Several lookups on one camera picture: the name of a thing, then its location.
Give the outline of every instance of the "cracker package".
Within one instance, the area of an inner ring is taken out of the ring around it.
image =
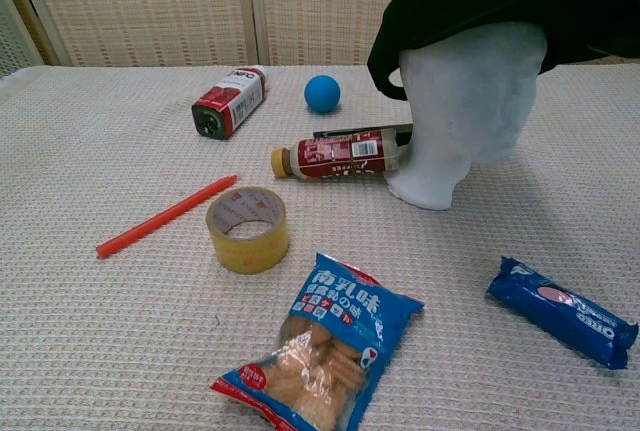
[[[260,410],[282,431],[355,431],[411,315],[423,304],[317,254],[276,350],[212,389]]]

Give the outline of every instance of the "black hat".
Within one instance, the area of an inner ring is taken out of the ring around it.
[[[389,81],[401,51],[504,21],[544,29],[541,73],[608,55],[640,57],[640,0],[391,0],[367,61],[369,72],[383,94],[406,100],[404,88]]]

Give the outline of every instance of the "plastic bottle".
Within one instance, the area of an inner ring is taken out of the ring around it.
[[[274,149],[271,168],[277,178],[328,178],[398,169],[396,131],[384,128],[345,136],[303,139]]]
[[[198,133],[229,139],[264,101],[267,77],[267,70],[260,65],[244,66],[227,74],[191,106]]]

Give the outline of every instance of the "blue snack bag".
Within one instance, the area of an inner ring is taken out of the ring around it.
[[[487,292],[568,346],[609,369],[627,367],[627,350],[638,336],[630,324],[534,269],[502,257]]]
[[[411,315],[423,303],[318,253],[275,351],[211,388],[280,431],[355,431]]]

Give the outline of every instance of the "tape roll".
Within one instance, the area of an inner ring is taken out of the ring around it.
[[[228,233],[242,223],[263,221],[270,228],[255,237]],[[268,189],[244,187],[220,195],[207,210],[207,227],[220,264],[240,274],[257,274],[278,264],[289,248],[286,207]]]

